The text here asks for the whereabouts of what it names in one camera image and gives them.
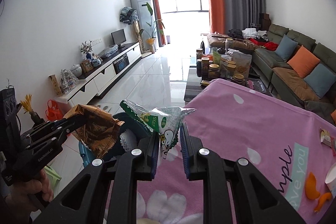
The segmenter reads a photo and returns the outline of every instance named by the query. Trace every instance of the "green sofa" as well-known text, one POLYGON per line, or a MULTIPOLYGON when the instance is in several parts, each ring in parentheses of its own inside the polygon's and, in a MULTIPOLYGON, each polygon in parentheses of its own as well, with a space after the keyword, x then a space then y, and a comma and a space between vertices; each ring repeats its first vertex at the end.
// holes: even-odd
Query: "green sofa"
MULTIPOLYGON (((268 31, 268 38, 275 43, 280 43, 283 35, 298 42, 310 50, 320 62, 336 74, 336 53, 321 43, 306 35, 289 30, 288 28, 272 24, 268 31)), ((281 100, 294 106, 314 112, 326 121, 335 125, 330 114, 336 109, 336 83, 334 83, 326 95, 319 99, 308 84, 275 52, 266 49, 256 49, 253 54, 253 62, 270 80, 281 100)))
MULTIPOLYGON (((307 37, 297 31, 289 30, 283 26, 275 24, 270 25, 267 33, 269 41, 279 44, 284 35, 287 35, 290 39, 298 42, 300 46, 304 46, 309 51, 312 51, 315 48, 315 39, 307 37)), ((256 49, 252 55, 252 60, 269 81, 272 79, 273 68, 292 69, 292 67, 283 61, 275 52, 268 51, 265 48, 256 49)))

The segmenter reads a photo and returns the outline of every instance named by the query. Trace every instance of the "orange curtain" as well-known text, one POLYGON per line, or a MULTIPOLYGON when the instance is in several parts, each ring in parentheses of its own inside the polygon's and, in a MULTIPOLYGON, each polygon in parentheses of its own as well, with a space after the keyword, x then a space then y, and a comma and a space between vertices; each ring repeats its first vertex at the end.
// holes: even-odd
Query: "orange curtain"
MULTIPOLYGON (((159 0, 153 0, 153 5, 155 7, 156 19, 162 19, 162 17, 161 17, 161 11, 160 11, 160 5, 159 5, 159 0)), ((166 44, 166 39, 165 39, 165 35, 163 34, 162 24, 157 24, 157 28, 160 29, 160 30, 162 30, 162 33, 157 32, 157 35, 158 35, 159 42, 161 42, 160 46, 163 46, 163 45, 166 44)))
POLYGON ((209 0, 210 32, 224 34, 224 0, 209 0))

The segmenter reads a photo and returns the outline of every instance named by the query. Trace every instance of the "orange cushion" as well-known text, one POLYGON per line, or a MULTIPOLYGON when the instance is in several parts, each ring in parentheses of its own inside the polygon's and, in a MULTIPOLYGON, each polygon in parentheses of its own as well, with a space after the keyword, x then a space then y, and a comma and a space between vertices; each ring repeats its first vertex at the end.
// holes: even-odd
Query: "orange cushion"
POLYGON ((334 122, 336 123, 336 110, 331 114, 331 117, 333 118, 334 122))
POLYGON ((305 47, 300 47, 292 59, 287 62, 301 78, 310 74, 318 63, 320 60, 305 47))

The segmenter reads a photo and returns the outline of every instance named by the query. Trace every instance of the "pink blanket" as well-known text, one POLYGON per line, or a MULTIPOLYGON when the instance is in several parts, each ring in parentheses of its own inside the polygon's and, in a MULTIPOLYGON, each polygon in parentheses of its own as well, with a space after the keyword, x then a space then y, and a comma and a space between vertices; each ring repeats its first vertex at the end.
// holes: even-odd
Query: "pink blanket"
MULTIPOLYGON (((249 159, 281 191, 308 224, 316 224, 331 202, 314 213, 317 200, 305 196, 305 178, 313 172, 317 190, 336 162, 320 143, 320 128, 336 137, 336 128, 314 113, 248 88, 218 79, 187 107, 197 110, 185 121, 189 134, 199 137, 222 158, 249 159)), ((185 178, 180 146, 161 160, 152 182, 138 183, 137 217, 161 224, 203 223, 201 182, 185 178)))

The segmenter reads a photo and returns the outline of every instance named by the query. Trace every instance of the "white wall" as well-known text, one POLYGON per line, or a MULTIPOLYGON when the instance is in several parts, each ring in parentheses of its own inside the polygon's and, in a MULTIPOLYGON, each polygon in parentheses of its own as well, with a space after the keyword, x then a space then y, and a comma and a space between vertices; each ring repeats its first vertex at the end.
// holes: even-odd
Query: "white wall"
MULTIPOLYGON (((32 107, 45 117, 47 101, 55 94, 49 75, 80 63, 80 45, 101 37, 93 47, 99 53, 112 38, 111 32, 124 28, 127 42, 136 42, 133 26, 119 22, 120 10, 130 0, 4 0, 0 17, 0 89, 7 78, 16 99, 32 94, 32 107)), ((22 130, 33 123, 29 114, 19 112, 22 130)))
POLYGON ((272 23, 301 32, 336 51, 336 0, 266 0, 272 23))

